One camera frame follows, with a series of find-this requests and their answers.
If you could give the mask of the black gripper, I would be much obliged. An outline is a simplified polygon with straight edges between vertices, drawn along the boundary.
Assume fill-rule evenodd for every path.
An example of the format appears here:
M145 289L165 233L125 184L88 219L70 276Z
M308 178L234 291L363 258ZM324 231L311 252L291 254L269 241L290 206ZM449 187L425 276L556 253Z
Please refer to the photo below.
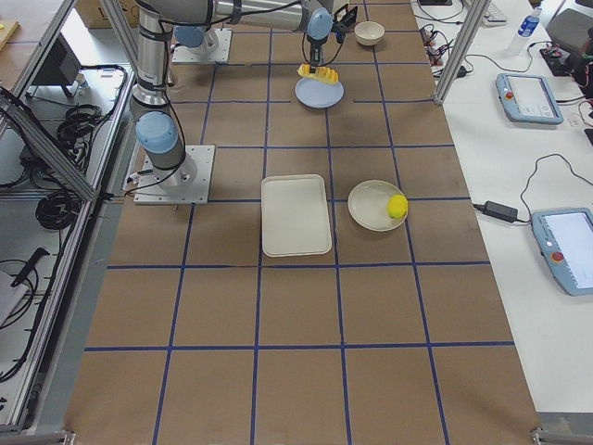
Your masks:
M343 47L343 43L341 43L337 47L334 55L330 59L325 60L323 58L324 45L325 41L309 40L309 57L307 58L307 62L309 63L309 65L304 64L302 67L304 76L309 76L310 73L315 74L317 72L317 68L313 65L331 65L337 59L337 56L339 55Z

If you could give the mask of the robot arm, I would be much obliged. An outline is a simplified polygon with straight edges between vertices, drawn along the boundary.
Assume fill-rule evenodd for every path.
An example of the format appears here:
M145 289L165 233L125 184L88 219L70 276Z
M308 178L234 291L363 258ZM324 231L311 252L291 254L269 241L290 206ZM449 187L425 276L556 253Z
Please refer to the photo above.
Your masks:
M219 45L219 38L211 28L204 28L201 26L176 26L173 34L180 45L189 48L198 48L205 45L206 49L209 49Z
M265 6L256 32L249 14L234 27L230 59L214 65L175 64L175 84L158 90L180 114L189 145L214 145L210 195L254 199L267 176L331 176L326 113L297 101L297 66L310 61L304 31L276 25Z

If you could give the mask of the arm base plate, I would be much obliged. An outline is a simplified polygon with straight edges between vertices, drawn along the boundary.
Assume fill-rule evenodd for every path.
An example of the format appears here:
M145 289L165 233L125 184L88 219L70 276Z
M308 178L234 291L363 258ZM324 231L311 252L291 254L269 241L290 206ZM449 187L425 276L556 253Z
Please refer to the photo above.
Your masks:
M139 178L133 201L138 205L207 204L210 179L215 157L215 146L187 146L182 166L166 181L158 184L168 173L154 169L145 155L144 170L150 173Z
M230 55L232 30L228 28L211 28L219 38L219 45L206 49L205 45L189 48L178 42L173 50L172 63L177 65L189 64L226 64Z

